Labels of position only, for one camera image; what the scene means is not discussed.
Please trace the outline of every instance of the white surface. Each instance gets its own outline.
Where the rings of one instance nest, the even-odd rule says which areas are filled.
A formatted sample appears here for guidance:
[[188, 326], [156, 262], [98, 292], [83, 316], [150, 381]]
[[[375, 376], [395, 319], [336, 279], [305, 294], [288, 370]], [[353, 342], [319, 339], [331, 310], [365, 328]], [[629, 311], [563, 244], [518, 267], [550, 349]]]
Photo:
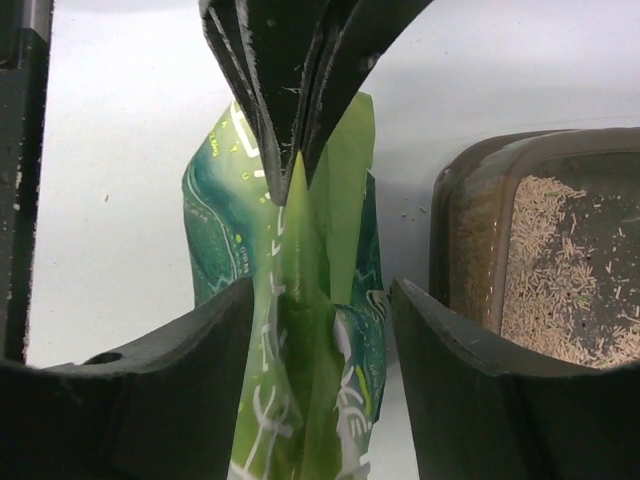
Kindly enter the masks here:
[[[180, 177], [231, 99], [196, 0], [57, 0], [29, 363], [81, 362], [192, 305]], [[382, 57], [378, 212], [387, 282], [427, 280], [437, 173], [541, 128], [640, 122], [637, 0], [437, 0]], [[417, 470], [397, 363], [371, 480]]]

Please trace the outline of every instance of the uncooked rice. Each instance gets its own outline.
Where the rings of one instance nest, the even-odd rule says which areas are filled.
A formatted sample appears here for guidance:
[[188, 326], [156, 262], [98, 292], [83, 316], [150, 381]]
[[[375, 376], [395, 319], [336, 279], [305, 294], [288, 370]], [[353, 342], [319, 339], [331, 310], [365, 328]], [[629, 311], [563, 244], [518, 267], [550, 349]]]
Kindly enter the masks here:
[[455, 229], [456, 241], [452, 242], [451, 290], [462, 294], [452, 295], [450, 308], [485, 327], [489, 317], [487, 305], [487, 272], [489, 258], [483, 255], [491, 245], [492, 232], [487, 228], [494, 210], [494, 195], [491, 188], [476, 193], [456, 205], [459, 221]]
[[[619, 318], [629, 320], [630, 327], [615, 327], [613, 341], [605, 342], [603, 337], [595, 348], [586, 348], [579, 335], [572, 334], [574, 313], [589, 312], [599, 300], [599, 288], [585, 260], [591, 252], [571, 239], [577, 224], [575, 215], [569, 234], [561, 235], [556, 226], [564, 220], [567, 199], [585, 195], [585, 191], [573, 190], [553, 178], [529, 176], [520, 183], [511, 226], [501, 333], [544, 355], [611, 368], [638, 358], [640, 320], [622, 311]], [[557, 242], [561, 248], [554, 254], [551, 247]], [[616, 297], [621, 291], [619, 286]], [[637, 317], [639, 311], [636, 308], [632, 313]]]

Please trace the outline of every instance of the crumpled bag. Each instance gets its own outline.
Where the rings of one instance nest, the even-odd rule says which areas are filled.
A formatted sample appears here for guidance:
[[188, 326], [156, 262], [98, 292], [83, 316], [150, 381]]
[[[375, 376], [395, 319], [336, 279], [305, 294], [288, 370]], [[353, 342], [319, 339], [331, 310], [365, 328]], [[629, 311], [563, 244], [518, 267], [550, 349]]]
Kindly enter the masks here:
[[195, 303], [242, 277], [254, 322], [229, 478], [360, 480], [386, 379], [371, 97], [358, 93], [307, 187], [269, 199], [236, 102], [182, 180]]

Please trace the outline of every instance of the brown container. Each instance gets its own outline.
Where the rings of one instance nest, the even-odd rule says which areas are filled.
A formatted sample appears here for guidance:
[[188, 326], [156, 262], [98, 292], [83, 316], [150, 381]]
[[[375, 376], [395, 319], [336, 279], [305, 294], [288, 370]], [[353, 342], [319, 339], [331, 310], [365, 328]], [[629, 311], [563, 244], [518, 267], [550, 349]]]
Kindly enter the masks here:
[[595, 357], [640, 325], [640, 128], [478, 143], [439, 175], [432, 219], [432, 296], [541, 353], [620, 363]]

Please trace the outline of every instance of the green plastic bag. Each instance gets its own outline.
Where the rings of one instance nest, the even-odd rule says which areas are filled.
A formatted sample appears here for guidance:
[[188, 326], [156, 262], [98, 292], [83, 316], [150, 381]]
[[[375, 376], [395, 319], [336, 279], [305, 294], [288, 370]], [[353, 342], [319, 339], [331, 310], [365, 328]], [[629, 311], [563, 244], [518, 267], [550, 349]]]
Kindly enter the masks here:
[[183, 177], [196, 305], [241, 277], [254, 323], [229, 478], [360, 480], [386, 379], [385, 296], [368, 173], [371, 98], [358, 93], [307, 188], [286, 207], [234, 102]]

